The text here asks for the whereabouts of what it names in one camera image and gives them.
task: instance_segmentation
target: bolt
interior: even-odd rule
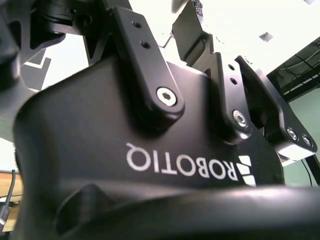
[[[302,135],[302,139],[309,147],[312,146],[311,141],[309,140],[309,138],[307,138],[307,136]]]
[[[290,137],[291,137],[293,140],[295,140],[295,141],[298,140],[297,134],[296,134],[291,128],[288,128],[286,131],[288,132],[288,134],[290,135]]]
[[[248,125],[245,116],[238,110],[234,110],[232,115],[233,115],[233,119],[239,124],[240,127],[244,128]]]
[[[166,87],[160,87],[156,91],[156,95],[158,96],[159,100],[168,107],[175,105],[177,102],[177,97],[174,92]]]

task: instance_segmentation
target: mounting hole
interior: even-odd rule
[[[92,22],[92,18],[87,14],[81,15],[78,20],[79,20],[79,23],[84,27],[89,26]]]
[[[146,41],[141,41],[140,44],[141,44],[141,46],[144,47],[145,49],[151,48],[150,44],[147,43]]]
[[[234,66],[232,66],[231,64],[229,64],[229,65],[228,65],[228,67],[229,67],[232,71],[234,71],[234,70],[235,70],[235,67],[234,67]]]
[[[137,29],[142,28],[141,24],[136,21],[132,21],[132,25],[135,26]]]
[[[234,85],[237,85],[238,84],[238,82],[234,79],[234,78],[230,78],[230,81],[234,84]]]

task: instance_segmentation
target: robotiq logo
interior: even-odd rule
[[[131,143],[127,143],[126,145],[130,148],[126,154],[126,161],[133,170],[138,172],[144,172],[153,168],[153,171],[159,174],[182,174],[186,177],[192,177],[198,173],[201,177],[206,179],[215,178],[223,180],[225,178],[229,178],[232,181],[238,182],[239,178],[235,169],[236,165],[244,183],[249,186],[256,186],[255,177],[250,171],[250,167],[252,166],[251,160],[250,157],[246,155],[239,156],[241,163],[236,163],[234,165],[233,162],[220,161],[217,159],[211,159],[207,162],[204,157],[198,157],[194,161],[190,156],[181,154],[176,158],[174,167],[169,152],[165,152],[165,164],[162,164],[165,165],[165,167],[163,166],[164,168],[160,168],[158,151],[153,150],[151,157],[151,155],[141,147],[136,147]]]

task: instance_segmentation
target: wooden surface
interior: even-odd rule
[[[11,184],[11,173],[0,173],[0,197],[7,196],[10,184]],[[22,193],[23,193],[23,185],[20,175],[15,176],[15,184],[13,188],[13,197],[11,197],[11,202],[18,202],[22,199]],[[19,206],[14,206],[10,208],[10,214],[9,218],[4,225],[4,232],[10,232],[14,229],[15,223],[17,220],[19,212]]]

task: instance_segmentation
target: screw hole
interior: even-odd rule
[[[234,66],[232,66],[231,64],[229,64],[228,66],[229,66],[229,68],[230,68],[232,71],[234,71],[234,70],[235,70],[235,67],[234,67]]]
[[[234,79],[234,78],[230,78],[230,81],[234,84],[234,85],[237,85],[238,84],[238,82]]]
[[[150,44],[147,43],[146,41],[141,41],[140,44],[141,44],[141,46],[144,47],[145,49],[151,48]]]
[[[136,21],[132,21],[133,26],[135,26],[137,29],[142,28],[141,24],[136,22]]]
[[[171,96],[168,94],[168,93],[162,93],[162,96],[167,99],[167,100],[170,100],[171,99]]]

